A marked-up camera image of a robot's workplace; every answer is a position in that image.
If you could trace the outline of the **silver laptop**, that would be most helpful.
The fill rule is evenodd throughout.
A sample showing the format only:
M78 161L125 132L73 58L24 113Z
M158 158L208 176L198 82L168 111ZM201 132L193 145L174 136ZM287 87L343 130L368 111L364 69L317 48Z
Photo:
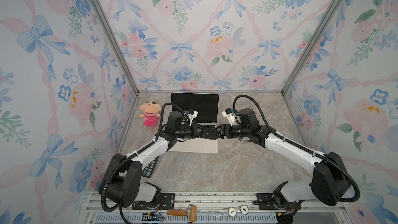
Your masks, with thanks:
M193 122L207 128L215 128L218 120L219 95L206 93L172 92L171 102L181 109L190 109L198 112ZM180 139L171 149L173 152L190 153L217 153L218 141L207 139L193 139L183 141Z

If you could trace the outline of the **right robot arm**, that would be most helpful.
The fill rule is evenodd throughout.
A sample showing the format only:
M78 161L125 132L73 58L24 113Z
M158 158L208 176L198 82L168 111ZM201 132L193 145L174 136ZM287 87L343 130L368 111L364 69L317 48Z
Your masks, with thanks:
M341 157L333 152L325 155L309 149L278 133L268 124L261 125L254 111L243 109L236 113L228 108L222 112L228 124L216 128L221 139L240 139L275 151L305 169L310 180L281 183L274 191L271 204L278 209L306 200L318 200L335 206L344 200L344 194L352 186L352 179Z

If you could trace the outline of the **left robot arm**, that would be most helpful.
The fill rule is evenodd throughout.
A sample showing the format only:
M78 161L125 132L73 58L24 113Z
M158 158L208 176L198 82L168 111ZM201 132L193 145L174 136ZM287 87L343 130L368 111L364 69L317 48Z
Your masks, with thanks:
M112 157L98 190L104 211L127 208L134 202L143 202L150 208L160 204L161 189L151 183L141 183L145 167L169 151L179 139L218 139L214 128L186 122L183 113L172 111L166 126L161 127L148 144L128 155L118 153Z

